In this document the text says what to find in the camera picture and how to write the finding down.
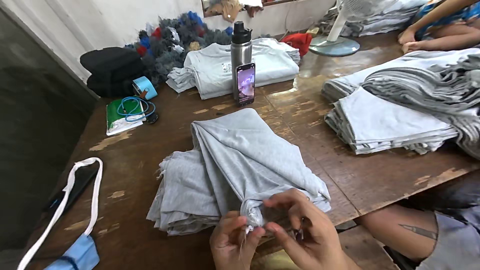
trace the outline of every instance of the wooden table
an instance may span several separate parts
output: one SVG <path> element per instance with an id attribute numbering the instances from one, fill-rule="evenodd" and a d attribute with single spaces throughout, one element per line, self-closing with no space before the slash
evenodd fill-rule
<path id="1" fill-rule="evenodd" d="M 354 155 L 324 123 L 332 106 L 320 96 L 325 80 L 378 65 L 401 55 L 396 33 L 361 38 L 361 51 L 342 58 L 304 56 L 295 82 L 258 87 L 256 109 L 272 130 L 300 147 L 305 164 L 330 191 L 334 224 L 366 214 L 402 198 L 480 168 L 480 162 L 455 145 L 423 156 L 394 149 Z M 213 269 L 210 230 L 167 237 L 145 219 L 158 189 L 158 164 L 173 151 L 192 148 L 190 123 L 238 110 L 230 95 L 200 100 L 195 89 L 177 94 L 158 89 L 153 102 L 157 123 L 125 133 L 105 135 L 105 101 L 99 101 L 61 177 L 63 186 L 73 162 L 91 156 L 105 164 L 99 198 L 99 219 L 92 236 L 100 269 Z M 60 256 L 83 232 L 90 217 L 90 186 L 57 223 L 38 257 Z M 33 269 L 51 261 L 36 260 Z"/>

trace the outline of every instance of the stack of folded shirts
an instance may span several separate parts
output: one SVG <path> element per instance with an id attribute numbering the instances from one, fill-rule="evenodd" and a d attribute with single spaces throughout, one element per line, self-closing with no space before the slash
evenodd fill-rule
<path id="1" fill-rule="evenodd" d="M 192 123 L 193 150 L 160 163 L 163 180 L 147 214 L 169 235 L 196 233 L 239 210 L 250 229 L 287 219 L 262 207 L 271 195 L 297 188 L 330 210 L 325 183 L 303 163 L 297 146 L 278 137 L 254 109 Z"/>
<path id="2" fill-rule="evenodd" d="M 399 0 L 374 16 L 358 22 L 347 22 L 341 35 L 361 37 L 406 28 L 406 24 L 415 16 L 419 8 L 427 2 L 428 0 Z M 337 8 L 332 8 L 321 20 L 320 26 L 324 35 L 330 33 L 337 15 Z"/>
<path id="3" fill-rule="evenodd" d="M 370 83 L 369 85 L 363 83 L 365 79 L 371 74 L 378 72 L 377 76 L 373 77 L 372 75 L 372 80 L 370 80 L 370 82 L 373 82 L 374 80 L 379 78 L 384 78 L 384 81 L 379 81 L 379 83 L 375 83 L 375 85 L 388 86 L 387 81 L 389 81 L 392 76 L 388 73 L 383 74 L 381 70 L 388 70 L 390 68 L 401 69 L 408 67 L 417 67 L 424 70 L 426 70 L 427 68 L 435 69 L 437 71 L 442 71 L 443 74 L 445 74 L 444 78 L 450 78 L 450 80 L 464 80 L 464 78 L 458 77 L 458 73 L 452 71 L 462 68 L 466 69 L 468 68 L 468 64 L 475 66 L 475 63 L 472 63 L 474 62 L 473 57 L 470 57 L 470 60 L 462 61 L 466 59 L 468 55 L 475 53 L 480 53 L 480 49 L 471 48 L 449 52 L 415 51 L 412 53 L 408 53 L 398 59 L 356 72 L 354 74 L 328 80 L 323 86 L 322 94 L 331 102 L 335 102 L 335 109 L 330 111 L 325 116 L 325 121 L 332 127 L 333 130 L 335 130 L 338 136 L 345 143 L 349 144 L 354 149 L 355 153 L 357 154 L 372 153 L 394 147 L 404 147 L 414 150 L 420 154 L 424 154 L 428 151 L 435 151 L 439 146 L 443 144 L 445 140 L 449 138 L 457 136 L 459 136 L 458 138 L 472 138 L 472 136 L 475 135 L 464 136 L 464 132 L 459 131 L 458 128 L 454 129 L 456 125 L 447 118 L 439 118 L 436 114 L 433 115 L 429 111 L 418 110 L 418 108 L 413 108 L 410 106 L 408 107 L 413 110 L 407 110 L 406 106 L 403 103 L 392 103 L 391 99 L 381 95 L 379 97 L 388 101 L 376 98 L 375 96 L 377 95 L 377 93 L 372 92 L 373 90 L 371 90 L 372 84 Z M 468 76 L 474 77 L 475 72 L 469 73 Z M 407 78 L 408 77 L 405 76 L 398 77 L 398 81 L 405 81 Z M 365 95 L 370 95 L 369 99 L 372 99 L 371 103 L 373 104 L 375 102 L 379 103 L 379 105 L 366 105 L 366 107 L 364 108 L 356 108 L 355 106 L 343 107 L 342 103 L 347 102 L 348 104 L 350 94 L 355 92 L 355 90 L 359 89 L 361 85 L 363 85 L 365 89 L 361 88 L 360 93 L 357 93 L 356 96 L 362 97 L 361 100 L 363 100 L 365 98 Z M 416 89 L 420 90 L 424 88 L 425 86 L 421 86 L 417 87 Z M 372 96 L 371 94 L 366 94 L 365 90 L 374 93 L 374 95 Z M 389 91 L 389 93 L 396 97 L 401 96 L 398 94 L 398 89 L 391 90 Z M 342 100 L 343 98 L 345 98 L 346 101 L 340 102 L 339 99 Z M 384 111 L 390 111 L 391 113 L 383 113 L 381 110 L 378 110 L 378 108 L 382 108 L 382 110 Z M 361 125 L 352 125 L 352 123 L 356 121 L 353 120 L 356 119 L 356 117 L 359 117 L 360 121 L 365 118 L 367 119 L 366 121 L 368 121 L 368 123 L 370 124 L 362 123 Z M 417 129 L 416 123 L 423 123 L 425 121 L 427 121 L 431 125 L 425 125 L 426 129 L 421 129 L 421 126 L 418 126 L 418 128 L 420 129 Z M 360 130 L 367 127 L 368 125 L 370 125 L 368 132 L 374 133 L 367 133 L 366 136 L 360 136 L 361 134 L 365 134 L 364 131 Z M 383 134 L 384 132 L 387 133 L 383 136 L 377 136 L 378 134 L 376 132 L 379 132 L 379 134 Z"/>
<path id="4" fill-rule="evenodd" d="M 353 93 L 365 81 L 366 77 L 376 71 L 393 67 L 435 68 L 440 71 L 449 65 L 456 64 L 459 60 L 466 59 L 470 54 L 478 53 L 480 53 L 479 48 L 451 51 L 413 51 L 386 63 L 328 80 L 323 85 L 322 95 L 330 102 L 335 102 Z"/>
<path id="5" fill-rule="evenodd" d="M 325 122 L 356 154 L 395 147 L 435 151 L 458 133 L 431 115 L 378 98 L 362 87 L 334 103 Z"/>
<path id="6" fill-rule="evenodd" d="M 457 144 L 480 159 L 480 54 L 443 69 L 380 70 L 362 86 L 378 97 L 451 124 L 459 133 Z"/>
<path id="7" fill-rule="evenodd" d="M 255 86 L 292 80 L 299 72 L 300 53 L 274 38 L 252 40 Z M 196 86 L 202 99 L 215 98 L 233 91 L 230 45 L 214 43 L 190 51 L 183 68 L 173 68 L 167 84 L 178 93 Z"/>

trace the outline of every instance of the blue cable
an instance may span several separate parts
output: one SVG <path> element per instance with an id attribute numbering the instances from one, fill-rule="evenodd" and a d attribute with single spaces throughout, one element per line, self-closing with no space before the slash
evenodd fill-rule
<path id="1" fill-rule="evenodd" d="M 129 112 L 127 112 L 127 110 L 125 109 L 125 107 L 123 105 L 124 102 L 126 102 L 127 100 L 136 100 L 137 101 L 137 106 L 135 106 L 135 108 L 133 110 L 129 111 Z M 145 105 L 147 106 L 147 108 L 142 112 L 132 113 L 138 108 L 138 106 L 140 106 L 140 102 L 144 102 Z M 134 115 L 139 115 L 139 114 L 146 113 L 148 111 L 148 109 L 150 108 L 150 106 L 148 104 L 152 104 L 152 106 L 153 106 L 153 110 L 149 114 L 146 114 L 145 116 L 143 116 L 141 118 L 138 118 L 138 119 L 135 119 L 135 120 L 128 120 L 127 119 L 127 117 L 129 117 L 129 116 L 134 116 Z M 127 122 L 136 122 L 138 120 L 141 120 L 143 118 L 147 118 L 148 116 L 152 115 L 155 112 L 155 110 L 156 110 L 155 104 L 153 104 L 150 101 L 146 101 L 146 100 L 143 100 L 143 99 L 138 98 L 138 97 L 126 97 L 126 98 L 123 98 L 121 100 L 120 106 L 117 108 L 117 113 L 119 115 L 125 116 L 125 121 L 127 121 Z"/>

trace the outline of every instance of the face mask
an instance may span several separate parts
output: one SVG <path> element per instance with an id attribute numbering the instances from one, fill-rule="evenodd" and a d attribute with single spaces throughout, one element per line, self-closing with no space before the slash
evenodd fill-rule
<path id="1" fill-rule="evenodd" d="M 46 270 L 91 270 L 100 261 L 98 253 L 96 251 L 95 243 L 93 242 L 90 233 L 98 218 L 98 193 L 100 191 L 100 182 L 102 181 L 103 162 L 99 158 L 89 158 L 75 163 L 72 170 L 68 175 L 67 185 L 63 189 L 65 196 L 60 202 L 59 207 L 55 211 L 52 220 L 48 224 L 47 228 L 43 232 L 42 236 L 37 242 L 27 251 L 25 256 L 20 261 L 17 270 L 24 270 L 37 250 L 42 245 L 43 241 L 47 237 L 48 233 L 52 229 L 53 225 L 58 221 L 67 204 L 68 196 L 72 191 L 75 184 L 75 172 L 78 168 L 93 164 L 95 161 L 100 163 L 98 173 L 96 174 L 95 184 L 93 188 L 92 196 L 92 214 L 90 217 L 90 223 L 88 224 L 85 232 L 73 243 L 73 245 L 61 256 L 58 260 L 50 264 Z"/>

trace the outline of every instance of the tattoo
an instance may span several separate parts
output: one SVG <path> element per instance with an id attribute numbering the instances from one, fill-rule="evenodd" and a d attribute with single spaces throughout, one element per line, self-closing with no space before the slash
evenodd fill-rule
<path id="1" fill-rule="evenodd" d="M 399 225 L 402 226 L 404 229 L 412 231 L 416 234 L 420 234 L 430 239 L 437 240 L 438 234 L 435 232 L 431 232 L 431 231 L 428 231 L 419 227 L 410 226 L 410 225 L 403 225 L 403 224 L 399 224 Z"/>

